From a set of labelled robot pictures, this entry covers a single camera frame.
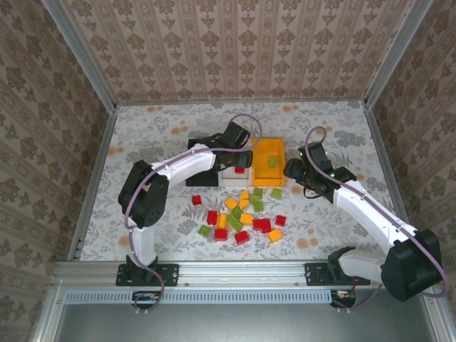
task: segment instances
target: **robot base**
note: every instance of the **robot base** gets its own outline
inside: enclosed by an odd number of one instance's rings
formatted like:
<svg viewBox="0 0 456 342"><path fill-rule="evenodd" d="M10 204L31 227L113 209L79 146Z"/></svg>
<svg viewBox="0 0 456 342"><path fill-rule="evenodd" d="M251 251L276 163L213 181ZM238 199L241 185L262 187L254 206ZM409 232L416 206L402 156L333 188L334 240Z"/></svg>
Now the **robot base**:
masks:
<svg viewBox="0 0 456 342"><path fill-rule="evenodd" d="M177 281L179 280L178 264L158 264L158 260L155 259L148 267L154 269L163 278L165 286L177 286ZM121 264L118 268L115 285L128 287L160 286L160 282L157 277L136 265L127 256L127 263Z"/></svg>

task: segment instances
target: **cable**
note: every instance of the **cable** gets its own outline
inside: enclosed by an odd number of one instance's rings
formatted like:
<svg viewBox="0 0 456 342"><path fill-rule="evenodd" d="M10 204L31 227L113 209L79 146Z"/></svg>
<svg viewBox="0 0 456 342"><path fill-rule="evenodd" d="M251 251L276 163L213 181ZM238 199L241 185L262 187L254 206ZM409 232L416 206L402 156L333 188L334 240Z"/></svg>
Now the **cable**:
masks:
<svg viewBox="0 0 456 342"><path fill-rule="evenodd" d="M332 181L332 182L335 182L336 184L342 186L342 187L346 187L347 189L351 190L352 192L354 192L355 194L357 194L358 196L362 197L367 203L369 203L371 205L371 207L373 209L375 209L378 213L380 213L383 217L385 217L394 227L396 227L399 231L401 231L406 237L408 237L408 239L410 239L415 245L416 247L418 247L418 249L429 259L429 261L435 266L435 268L438 270L438 272L440 273L440 276L442 277L442 280L445 284L445 287L443 289L443 291L439 294L429 294L427 292L422 292L422 294L424 296L428 296L428 297L433 297L433 298L440 298L440 297L444 297L446 295L449 294L450 292L450 280L448 279L448 276L447 274L445 273L445 271L443 270L443 268L440 266L440 264L438 263L438 261L435 259L435 257L426 250L426 248L411 234L409 233L406 229L404 229L402 227L401 224L399 224L398 222L396 222L395 219L393 219L391 216L390 216L390 213L387 213L385 212L384 210L382 210L374 201L372 201L369 197L364 197L364 194L359 191L358 189L344 183L344 182L341 182L340 180L337 180L336 178L330 176L330 175L327 175L325 172L323 172L316 164L315 162L312 160L311 156L310 156L310 153L309 153L309 140L310 140L310 137L312 135L313 132L315 132L316 130L322 130L323 131L323 137L321 138L320 140L320 143L322 143L325 139L326 139L326 129L325 127L322 127L322 126L316 126L314 128L312 128L309 133L307 133L307 136L306 136L306 141L304 143L304 148L306 150L306 156L307 156L307 159L309 160L309 162L311 163L312 167L315 168L315 170L320 174L322 175L323 177L325 177L326 179Z"/></svg>
<svg viewBox="0 0 456 342"><path fill-rule="evenodd" d="M163 282L162 277L154 269L151 269L150 267L147 267L146 265L144 265L138 259L137 255L136 255L135 246L133 244L133 238L132 238L133 229L135 227L134 226L130 226L128 224L128 218L130 217L131 209L132 209L133 205L135 204L135 200L138 197L138 195L139 195L141 189L143 188L143 186L149 181L149 179L153 175L155 175L157 172L165 169L166 167L169 167L169 166L175 164L176 162L179 162L180 160L185 159L186 157L189 157L191 155L198 155L200 153L205 153L205 152L244 152L244 151L253 150L254 147L259 144L259 142L261 141L261 139L263 137L263 127L261 126L261 123L259 122L259 120L257 118L255 118L253 115L250 115L250 114L237 114L237 115L235 115L235 116L233 116L231 118L229 123L234 121L234 119L238 118L239 116L245 116L247 118L250 118L253 121L255 121L255 123L257 123L257 125L258 125L258 131L259 131L258 138L256 139L256 142L253 145L247 146L247 147L241 147L239 149L236 149L236 148L223 148L223 147L218 147L218 148L209 148L208 147L208 148L202 148L201 150L196 150L196 151L195 150L189 150L186 153L184 153L184 154L176 157L175 159L171 160L169 163L164 162L163 165L161 165L161 166L157 167L156 169L152 170L147 176L145 176L144 179L141 181L141 183L136 188L135 192L133 193L133 196L131 197L130 203L128 203L127 209L125 211L125 216L124 216L123 223L125 225L125 228L130 232L129 235L128 235L128 238L130 240L130 248L131 248L133 259L135 260L135 263L138 266L140 266L143 269L145 269L145 270L149 271L150 273L152 273L160 281L160 295L158 296L157 301L148 309L148 311L153 310L155 307L157 307L158 303L161 301L161 299L163 297L163 294L165 292L165 283ZM135 299L135 303L134 303L134 307L135 307L136 311L137 312L139 312L139 311L146 312L146 310L142 310L142 309L138 308L138 299L139 299L139 297L137 297Z"/></svg>

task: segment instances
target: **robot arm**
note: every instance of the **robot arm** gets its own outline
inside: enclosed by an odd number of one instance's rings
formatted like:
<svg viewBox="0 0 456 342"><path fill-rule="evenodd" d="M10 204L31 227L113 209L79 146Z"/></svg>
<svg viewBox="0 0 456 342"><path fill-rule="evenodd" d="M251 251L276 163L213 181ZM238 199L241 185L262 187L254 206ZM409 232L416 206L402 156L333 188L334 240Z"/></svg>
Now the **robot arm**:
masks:
<svg viewBox="0 0 456 342"><path fill-rule="evenodd" d="M163 162L147 164L140 160L136 162L119 194L119 204L123 214L126 213L133 194L139 184L153 170L158 170L142 187L131 208L128 218L132 231L132 243L138 260L146 265L156 262L155 230L152 228L163 215L168 190L187 178L208 170L221 170L224 167L250 167L252 165L252 151L244 152L211 152L203 151L207 148L234 148L239 149L245 145L250 133L234 122L228 124L223 133L217 133L208 138L201 139L190 150L181 153ZM135 264L130 251L127 263Z"/></svg>
<svg viewBox="0 0 456 342"><path fill-rule="evenodd" d="M354 247L345 247L333 253L328 259L330 262L334 259L337 260L338 264L335 267L338 267L341 273L346 276L360 276L377 281L383 284L388 292L399 301L406 301L442 280L439 271L430 260L369 202L375 203L378 208L387 213L389 218L414 236L441 265L439 242L434 233L430 230L419 232L389 212L368 194L361 183L356 180L356 176L346 168L333 169L321 143L309 144L309 154L314 163L327 175L358 190L363 196L320 175L311 166L305 148L300 147L299 152L301 159L288 161L284 174L303 185L304 189L313 190L347 211L363 225L383 251L382 254L374 254L358 251Z"/></svg>

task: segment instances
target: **green block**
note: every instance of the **green block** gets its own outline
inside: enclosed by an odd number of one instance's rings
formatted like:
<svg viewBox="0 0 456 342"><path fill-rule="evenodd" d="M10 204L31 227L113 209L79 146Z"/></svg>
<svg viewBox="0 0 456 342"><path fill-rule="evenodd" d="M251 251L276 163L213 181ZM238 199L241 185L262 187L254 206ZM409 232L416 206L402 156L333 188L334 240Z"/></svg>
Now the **green block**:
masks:
<svg viewBox="0 0 456 342"><path fill-rule="evenodd" d="M255 194L250 194L249 195L249 200L250 200L250 203L255 203L255 202L258 202L259 201L259 196L258 195L255 195Z"/></svg>
<svg viewBox="0 0 456 342"><path fill-rule="evenodd" d="M277 160L276 160L276 157L275 156L270 156L268 158L268 166L269 167L275 167L277 165Z"/></svg>
<svg viewBox="0 0 456 342"><path fill-rule="evenodd" d="M261 202L261 201L254 202L253 205L254 205L254 211L255 212L262 212L263 209L264 209L263 208L263 202Z"/></svg>
<svg viewBox="0 0 456 342"><path fill-rule="evenodd" d="M280 200L282 198L282 190L273 189L272 193L271 193L271 197L275 198L276 200Z"/></svg>
<svg viewBox="0 0 456 342"><path fill-rule="evenodd" d="M263 197L263 189L260 187L256 187L254 189L254 194L257 195L259 198Z"/></svg>
<svg viewBox="0 0 456 342"><path fill-rule="evenodd" d="M231 212L231 214L232 214L234 217L236 217L237 219L240 219L240 218L241 218L242 212L243 212L243 211L241 210L241 208L235 207L235 208L233 209L233 211Z"/></svg>
<svg viewBox="0 0 456 342"><path fill-rule="evenodd" d="M209 234L211 234L211 229L208 226L201 226L198 231L199 235L202 235L203 237L208 237Z"/></svg>
<svg viewBox="0 0 456 342"><path fill-rule="evenodd" d="M233 215L229 214L227 218L228 223L233 227L236 233L239 233L242 230L242 223Z"/></svg>

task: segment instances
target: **yellow block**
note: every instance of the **yellow block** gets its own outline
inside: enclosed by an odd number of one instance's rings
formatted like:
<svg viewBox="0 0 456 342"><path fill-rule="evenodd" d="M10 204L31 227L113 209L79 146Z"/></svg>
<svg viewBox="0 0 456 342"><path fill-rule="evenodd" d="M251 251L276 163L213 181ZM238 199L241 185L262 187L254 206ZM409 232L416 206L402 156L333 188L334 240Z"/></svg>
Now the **yellow block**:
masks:
<svg viewBox="0 0 456 342"><path fill-rule="evenodd" d="M239 207L244 210L249 205L250 201L248 199L241 199L239 201Z"/></svg>
<svg viewBox="0 0 456 342"><path fill-rule="evenodd" d="M252 225L254 221L254 216L252 214L241 214L241 218L239 219L239 222L242 224L249 224Z"/></svg>
<svg viewBox="0 0 456 342"><path fill-rule="evenodd" d="M269 235L269 239L273 243L276 241L279 241L282 237L284 237L284 235L282 234L280 229L274 229L272 232L269 232L268 235Z"/></svg>
<svg viewBox="0 0 456 342"><path fill-rule="evenodd" d="M244 190L241 193L241 196L239 197L241 200L248 200L249 199L249 192L247 190Z"/></svg>
<svg viewBox="0 0 456 342"><path fill-rule="evenodd" d="M227 215L220 214L217 218L217 228L218 229L226 229L227 228Z"/></svg>
<svg viewBox="0 0 456 342"><path fill-rule="evenodd" d="M237 207L237 202L230 197L225 201L225 205L228 209L233 210L235 207Z"/></svg>

